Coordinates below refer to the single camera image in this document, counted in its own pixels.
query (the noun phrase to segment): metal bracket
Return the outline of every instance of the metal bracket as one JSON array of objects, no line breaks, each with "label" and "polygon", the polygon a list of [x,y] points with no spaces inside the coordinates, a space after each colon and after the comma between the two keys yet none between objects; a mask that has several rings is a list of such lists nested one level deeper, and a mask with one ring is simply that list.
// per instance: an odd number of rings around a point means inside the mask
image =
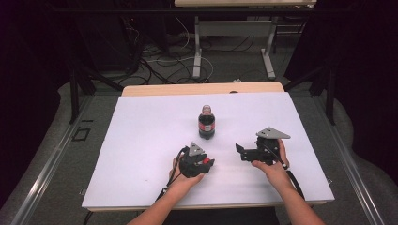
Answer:
[{"label": "metal bracket", "polygon": [[289,139],[290,136],[280,132],[277,129],[274,129],[272,127],[267,127],[259,132],[256,133],[258,137],[262,137],[265,139]]},{"label": "metal bracket", "polygon": [[191,142],[190,152],[189,152],[190,157],[201,155],[203,153],[205,153],[205,151],[201,147],[199,147],[196,143]]}]

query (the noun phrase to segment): white table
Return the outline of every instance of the white table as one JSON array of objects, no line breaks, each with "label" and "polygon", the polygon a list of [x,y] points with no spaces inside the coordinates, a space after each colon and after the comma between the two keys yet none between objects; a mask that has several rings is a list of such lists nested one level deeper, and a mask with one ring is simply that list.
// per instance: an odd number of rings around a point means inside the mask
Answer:
[{"label": "white table", "polygon": [[[115,107],[82,207],[90,211],[146,209],[167,183],[172,159],[191,142],[216,161],[209,174],[176,209],[281,204],[280,196],[265,175],[250,162],[241,161],[235,148],[235,143],[255,148],[255,133],[268,126],[291,136],[284,140],[286,154],[306,201],[334,200],[292,99],[281,92],[279,83],[126,89]],[[239,93],[224,94],[230,91]],[[197,127],[198,115],[205,104],[212,107],[216,116],[216,133],[210,140],[201,139]]]},{"label": "white table", "polygon": [[[280,7],[314,5],[316,0],[175,0],[177,7]],[[195,59],[193,78],[200,77],[202,49],[200,36],[264,36],[268,37],[266,48],[261,49],[268,78],[275,80],[269,52],[275,35],[278,18],[271,21],[200,21],[195,17]]]}]

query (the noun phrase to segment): white tabletop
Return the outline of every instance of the white tabletop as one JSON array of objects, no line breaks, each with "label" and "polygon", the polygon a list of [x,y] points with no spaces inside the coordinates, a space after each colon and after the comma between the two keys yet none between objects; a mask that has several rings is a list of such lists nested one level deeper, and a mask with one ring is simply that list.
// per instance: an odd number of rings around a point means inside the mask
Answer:
[{"label": "white tabletop", "polygon": [[[197,118],[209,104],[216,133],[199,137]],[[291,171],[306,201],[334,200],[328,181],[288,93],[120,97],[84,196],[91,211],[145,209],[168,181],[172,159],[191,142],[215,164],[176,208],[276,205],[280,196],[265,175],[241,161],[235,143],[255,148],[255,133],[276,128],[284,140]]]},{"label": "white tabletop", "polygon": [[314,5],[316,0],[175,0],[177,7],[262,7]]}]

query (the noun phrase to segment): black controller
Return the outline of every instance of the black controller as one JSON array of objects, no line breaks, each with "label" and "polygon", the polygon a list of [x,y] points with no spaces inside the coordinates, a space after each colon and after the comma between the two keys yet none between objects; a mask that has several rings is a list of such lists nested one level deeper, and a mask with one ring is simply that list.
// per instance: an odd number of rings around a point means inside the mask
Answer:
[{"label": "black controller", "polygon": [[279,144],[276,139],[257,138],[256,149],[244,149],[236,143],[237,151],[240,153],[242,161],[259,160],[267,165],[272,165],[273,161],[278,161],[281,157],[279,154]]},{"label": "black controller", "polygon": [[191,142],[191,147],[182,149],[184,156],[179,161],[179,170],[186,177],[195,177],[200,173],[208,173],[215,159],[207,158],[205,151]]},{"label": "black controller", "polygon": [[244,149],[236,143],[237,152],[240,153],[242,161],[259,160],[267,165],[272,165],[274,161],[281,161],[278,139],[286,139],[290,136],[271,127],[259,131],[256,135],[258,136],[255,142],[256,149]]}]

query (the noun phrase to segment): coca-cola bottle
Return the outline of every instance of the coca-cola bottle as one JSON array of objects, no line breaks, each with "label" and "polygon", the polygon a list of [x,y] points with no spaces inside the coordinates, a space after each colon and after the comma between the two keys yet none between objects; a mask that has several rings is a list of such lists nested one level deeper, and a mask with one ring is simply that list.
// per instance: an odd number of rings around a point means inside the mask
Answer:
[{"label": "coca-cola bottle", "polygon": [[216,117],[214,117],[214,114],[211,112],[211,107],[209,105],[203,106],[198,121],[200,137],[207,140],[210,139],[215,132]]}]

